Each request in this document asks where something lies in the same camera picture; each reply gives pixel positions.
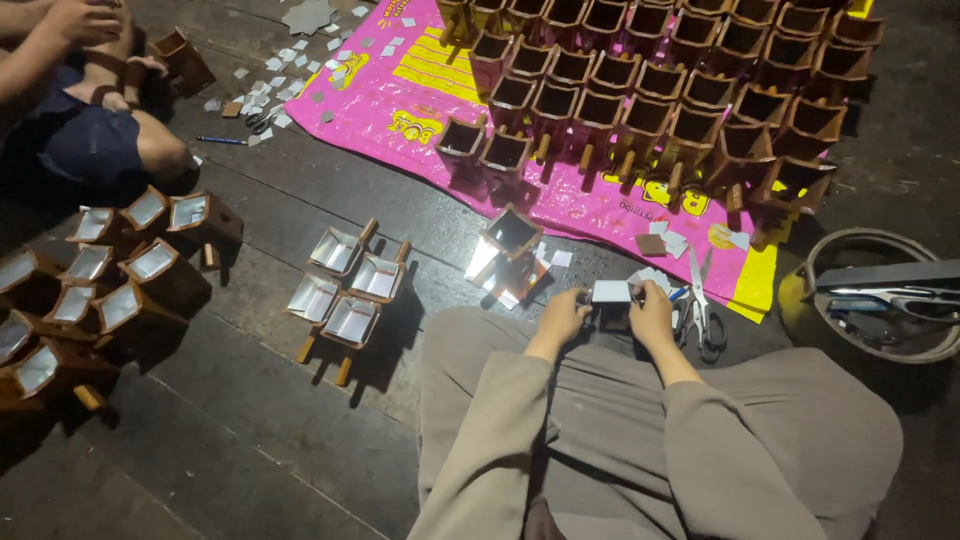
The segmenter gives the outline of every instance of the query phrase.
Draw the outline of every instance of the wooden floor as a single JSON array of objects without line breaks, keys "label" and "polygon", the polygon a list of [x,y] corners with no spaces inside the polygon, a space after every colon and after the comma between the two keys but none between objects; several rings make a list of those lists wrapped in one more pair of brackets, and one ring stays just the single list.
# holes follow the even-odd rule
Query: wooden floor
[{"label": "wooden floor", "polygon": [[[0,538],[403,538],[413,524],[422,329],[444,307],[484,302],[463,274],[485,220],[430,185],[321,143],[296,124],[274,127],[276,136],[255,148],[193,140],[249,134],[239,120],[205,112],[204,102],[232,98],[274,75],[263,62],[300,39],[278,22],[297,3],[131,0],[148,35],[180,27],[219,78],[178,103],[169,126],[205,159],[199,188],[245,218],[245,244],[229,284],[214,287],[178,351],[147,373],[124,368],[111,396],[121,414],[116,429],[97,421],[56,427],[0,478]],[[350,9],[362,2],[331,4],[344,16],[342,28],[356,26]],[[374,4],[363,5],[377,16]],[[858,136],[835,147],[834,194],[815,220],[798,223],[781,250],[781,274],[824,232],[849,227],[903,233],[942,257],[960,256],[960,108],[952,99],[960,75],[950,71],[960,61],[957,12],[933,0],[881,0],[877,9],[892,21],[872,66],[872,103]],[[308,39],[310,60],[330,57],[330,39]],[[238,67],[251,74],[237,81]],[[309,76],[293,65],[286,74]],[[72,257],[60,240],[68,228],[60,216],[0,204],[4,250],[29,240]],[[323,231],[359,231],[372,216],[381,224],[376,249],[391,255],[400,242],[413,243],[413,286],[403,316],[392,319],[374,354],[354,363],[344,391],[330,383],[335,365],[320,358],[329,351],[317,351],[308,366],[291,359],[308,327],[282,309]],[[556,269],[554,282],[512,316],[536,319],[555,292],[624,279],[641,267],[586,242],[551,237],[547,244],[573,252],[573,263]],[[790,345],[775,313],[759,327],[724,316],[731,346],[723,365]],[[930,396],[933,405],[901,416],[904,459],[876,538],[955,538],[960,528],[960,376],[952,364],[937,369],[943,387]]]}]

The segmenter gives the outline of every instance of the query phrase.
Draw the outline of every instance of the blue pen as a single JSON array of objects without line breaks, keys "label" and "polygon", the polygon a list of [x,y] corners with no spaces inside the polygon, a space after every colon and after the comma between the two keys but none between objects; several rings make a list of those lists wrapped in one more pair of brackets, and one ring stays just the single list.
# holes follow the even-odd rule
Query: blue pen
[{"label": "blue pen", "polygon": [[218,138],[215,136],[198,136],[197,140],[203,140],[206,142],[222,142],[224,144],[247,144],[246,140],[237,140],[235,138]]},{"label": "blue pen", "polygon": [[686,292],[686,290],[687,290],[688,288],[690,288],[690,285],[683,286],[683,287],[681,287],[680,290],[678,290],[677,292],[671,294],[671,295],[670,295],[670,298],[669,298],[670,302],[673,303],[674,300],[677,300],[678,298],[680,298],[681,296],[683,296],[684,293]]}]

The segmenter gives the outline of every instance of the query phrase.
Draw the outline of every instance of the scissors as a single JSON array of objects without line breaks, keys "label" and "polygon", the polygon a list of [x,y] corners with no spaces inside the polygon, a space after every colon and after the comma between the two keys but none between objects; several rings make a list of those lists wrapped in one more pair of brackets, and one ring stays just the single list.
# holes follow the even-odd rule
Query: scissors
[{"label": "scissors", "polygon": [[270,127],[270,118],[276,114],[283,105],[276,105],[270,110],[264,110],[263,112],[258,112],[257,114],[248,114],[247,118],[244,119],[244,124],[248,128],[253,129],[254,135],[262,135],[267,131],[267,128]]},{"label": "scissors", "polygon": [[[696,327],[700,334],[700,343],[697,345],[697,349],[700,350],[700,359],[708,364],[720,359],[720,353],[727,347],[727,325],[724,324],[720,315],[710,308],[707,297],[704,296],[704,280],[710,271],[712,259],[713,248],[710,248],[701,267],[697,262],[696,251],[693,246],[690,246],[690,290],[693,295],[691,298],[678,300],[674,304],[674,310],[680,312],[677,329],[674,331],[677,346],[682,348],[686,345],[690,331]],[[690,317],[690,313],[693,314],[693,323],[688,325],[686,320]]]},{"label": "scissors", "polygon": [[[934,323],[960,325],[960,291],[933,287],[838,288],[830,291],[830,310],[886,311],[894,307],[909,315]],[[949,307],[949,313],[934,317],[927,313]]]}]

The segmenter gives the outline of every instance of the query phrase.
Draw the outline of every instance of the dark blue shorts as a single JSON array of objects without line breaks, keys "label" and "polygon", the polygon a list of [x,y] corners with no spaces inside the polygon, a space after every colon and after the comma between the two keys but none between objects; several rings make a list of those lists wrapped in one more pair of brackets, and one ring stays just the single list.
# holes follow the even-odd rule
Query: dark blue shorts
[{"label": "dark blue shorts", "polygon": [[39,167],[93,188],[146,176],[136,148],[140,125],[133,116],[88,105],[63,91],[83,77],[75,67],[60,68],[43,103],[8,134],[0,166]]}]

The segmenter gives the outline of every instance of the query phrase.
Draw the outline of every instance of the gray pants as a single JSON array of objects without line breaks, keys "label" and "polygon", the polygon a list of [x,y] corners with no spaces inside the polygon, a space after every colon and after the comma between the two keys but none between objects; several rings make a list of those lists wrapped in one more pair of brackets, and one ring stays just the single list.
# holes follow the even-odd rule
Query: gray pants
[{"label": "gray pants", "polygon": [[[535,331],[478,307],[447,309],[430,320],[420,361],[421,504],[487,357],[522,353]],[[743,405],[754,436],[828,538],[862,538],[900,463],[902,432],[890,406],[816,349],[701,376]],[[666,476],[661,391],[649,363],[595,345],[565,354],[541,489],[554,513],[627,519],[663,538],[686,538]]]}]

